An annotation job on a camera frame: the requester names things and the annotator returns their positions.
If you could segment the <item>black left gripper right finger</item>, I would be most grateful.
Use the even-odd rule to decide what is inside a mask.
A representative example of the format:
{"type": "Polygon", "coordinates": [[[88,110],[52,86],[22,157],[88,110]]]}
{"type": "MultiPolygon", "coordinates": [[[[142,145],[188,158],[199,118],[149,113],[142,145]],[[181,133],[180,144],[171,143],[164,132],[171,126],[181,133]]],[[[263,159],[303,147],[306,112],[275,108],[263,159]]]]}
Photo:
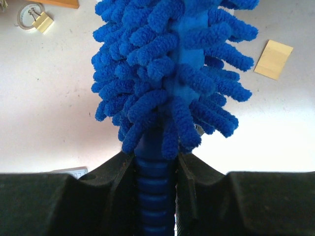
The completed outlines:
{"type": "Polygon", "coordinates": [[[224,175],[193,154],[180,155],[176,218],[180,236],[312,236],[315,175],[224,175]]]}

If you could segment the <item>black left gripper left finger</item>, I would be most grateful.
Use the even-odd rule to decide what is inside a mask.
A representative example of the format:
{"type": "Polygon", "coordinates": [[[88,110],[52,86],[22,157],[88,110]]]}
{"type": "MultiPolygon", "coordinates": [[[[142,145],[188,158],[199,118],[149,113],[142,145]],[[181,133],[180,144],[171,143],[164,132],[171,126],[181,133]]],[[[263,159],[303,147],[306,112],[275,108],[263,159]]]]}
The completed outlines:
{"type": "Polygon", "coordinates": [[[133,158],[122,152],[75,178],[69,174],[2,174],[3,236],[131,236],[133,158]]]}

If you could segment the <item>blue microfiber duster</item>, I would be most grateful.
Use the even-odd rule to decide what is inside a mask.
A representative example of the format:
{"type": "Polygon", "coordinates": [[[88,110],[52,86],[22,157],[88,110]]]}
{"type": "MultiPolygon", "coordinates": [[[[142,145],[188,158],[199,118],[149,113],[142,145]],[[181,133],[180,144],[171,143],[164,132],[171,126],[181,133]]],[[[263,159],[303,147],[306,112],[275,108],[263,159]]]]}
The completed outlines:
{"type": "Polygon", "coordinates": [[[244,102],[240,83],[253,59],[234,42],[252,41],[258,29],[230,10],[253,10],[256,0],[101,0],[104,25],[92,57],[92,91],[101,102],[95,118],[112,119],[122,151],[134,157],[136,236],[172,236],[175,163],[201,144],[200,127],[230,137],[238,119],[228,97],[244,102]]]}

